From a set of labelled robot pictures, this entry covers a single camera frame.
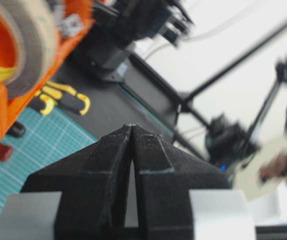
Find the masking tape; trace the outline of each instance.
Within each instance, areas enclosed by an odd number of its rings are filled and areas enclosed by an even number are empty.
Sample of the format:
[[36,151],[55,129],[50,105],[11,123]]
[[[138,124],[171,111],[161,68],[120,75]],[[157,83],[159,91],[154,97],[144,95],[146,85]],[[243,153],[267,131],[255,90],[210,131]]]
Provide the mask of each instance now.
[[8,98],[13,99],[31,90],[50,68],[59,37],[45,0],[0,0],[0,17],[16,44],[14,72],[2,81],[8,88]]

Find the metal rod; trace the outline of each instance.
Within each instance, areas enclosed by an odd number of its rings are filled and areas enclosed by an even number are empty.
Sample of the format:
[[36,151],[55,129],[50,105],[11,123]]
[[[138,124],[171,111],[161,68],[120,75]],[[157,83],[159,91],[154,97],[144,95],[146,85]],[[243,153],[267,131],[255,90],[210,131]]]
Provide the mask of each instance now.
[[208,130],[211,129],[210,124],[204,119],[195,109],[192,107],[186,106],[186,108],[191,112],[191,114],[198,119]]
[[257,117],[255,118],[253,124],[250,126],[247,135],[248,135],[248,139],[249,141],[251,141],[252,143],[254,143],[256,140],[254,139],[257,135],[257,132],[261,126],[261,124],[263,123],[269,109],[271,108],[274,99],[276,98],[276,95],[280,89],[280,85],[281,82],[280,80],[276,79],[267,98],[265,99]]
[[200,94],[202,91],[204,91],[206,88],[208,88],[210,85],[217,82],[221,77],[229,73],[233,68],[237,67],[239,64],[241,64],[244,60],[246,60],[248,57],[253,55],[255,52],[260,50],[262,47],[264,47],[267,43],[269,43],[271,40],[273,40],[275,37],[277,37],[279,34],[281,34],[284,30],[287,29],[287,21],[283,23],[281,26],[276,28],[274,31],[272,31],[271,34],[269,34],[264,39],[260,40],[255,46],[253,46],[250,50],[243,53],[241,56],[237,57],[236,60],[234,60],[232,63],[224,67],[221,71],[219,71],[217,74],[212,76],[209,80],[207,80],[205,83],[203,83],[201,86],[196,88],[189,94],[188,97],[186,97],[183,101],[185,103],[188,103],[190,100],[192,100],[195,96]]

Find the wire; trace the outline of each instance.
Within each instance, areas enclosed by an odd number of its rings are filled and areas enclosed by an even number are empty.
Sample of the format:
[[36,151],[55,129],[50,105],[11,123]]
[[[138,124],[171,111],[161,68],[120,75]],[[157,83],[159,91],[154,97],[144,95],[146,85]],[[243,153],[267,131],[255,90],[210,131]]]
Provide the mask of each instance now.
[[198,132],[197,134],[195,134],[195,135],[189,137],[187,140],[188,140],[188,141],[189,141],[189,140],[192,140],[192,139],[194,139],[194,138],[196,138],[196,137],[199,137],[199,136],[203,135],[204,133],[206,133],[206,131]]
[[[263,2],[264,2],[263,0],[254,0],[250,5],[246,6],[242,11],[240,11],[236,15],[228,18],[226,21],[224,21],[223,23],[221,23],[218,26],[214,27],[213,29],[211,29],[211,30],[209,30],[207,32],[201,33],[199,35],[196,35],[196,36],[183,38],[182,41],[183,42],[187,42],[187,43],[193,43],[193,42],[197,42],[197,41],[201,41],[201,40],[205,40],[205,39],[214,37],[214,36],[222,33],[223,31],[229,29],[230,27],[232,27],[233,25],[235,25],[236,23],[238,23],[242,19],[246,18],[250,14],[254,13],[256,10],[259,9],[259,7],[261,6],[261,4],[263,4]],[[152,50],[144,58],[144,60],[147,61],[149,58],[151,58],[157,52],[159,52],[159,51],[161,51],[161,50],[163,50],[165,48],[168,48],[170,46],[172,46],[171,43],[165,43],[165,44],[157,47],[156,49]]]
[[248,159],[248,161],[247,162],[244,162],[242,165],[241,165],[241,168],[242,169],[245,169],[246,167],[248,167],[248,165],[252,162],[252,160],[255,158],[255,156],[256,156],[256,152],[253,154],[253,155],[251,155],[251,157],[249,157],[249,159]]
[[195,132],[195,131],[197,131],[199,129],[203,129],[203,128],[205,128],[205,127],[204,126],[197,126],[197,127],[182,131],[180,134],[189,134],[189,133]]

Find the white wall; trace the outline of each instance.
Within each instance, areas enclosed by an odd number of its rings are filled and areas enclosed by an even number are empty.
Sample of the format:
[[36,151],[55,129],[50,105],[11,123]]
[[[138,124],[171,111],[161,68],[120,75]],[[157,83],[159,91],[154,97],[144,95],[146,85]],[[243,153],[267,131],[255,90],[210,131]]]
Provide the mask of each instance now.
[[[186,0],[185,4],[193,6],[196,1]],[[207,32],[253,1],[199,0],[190,13],[196,25],[191,34]],[[256,12],[221,34],[194,43],[182,43],[178,50],[173,47],[161,50],[148,63],[176,90],[191,91],[287,18],[286,0],[257,2],[260,8]],[[158,38],[152,49],[162,43],[164,41]],[[225,112],[230,120],[239,120],[249,126],[274,82],[274,64],[286,51],[287,32],[199,95],[194,100],[194,107],[208,120]],[[286,107],[287,87],[283,87],[263,125],[261,141],[282,134]],[[182,115],[178,127],[184,131],[198,125],[190,115]],[[203,137],[195,138],[193,143],[203,146]]]

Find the teal cutting mat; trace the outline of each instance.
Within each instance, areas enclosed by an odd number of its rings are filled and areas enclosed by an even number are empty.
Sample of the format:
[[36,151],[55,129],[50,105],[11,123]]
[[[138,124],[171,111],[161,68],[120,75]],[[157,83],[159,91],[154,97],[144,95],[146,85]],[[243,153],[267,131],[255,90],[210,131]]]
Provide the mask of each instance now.
[[26,127],[24,137],[1,141],[13,147],[13,154],[0,162],[0,213],[8,195],[19,192],[31,173],[97,141],[56,107],[48,116],[27,107],[18,121]]

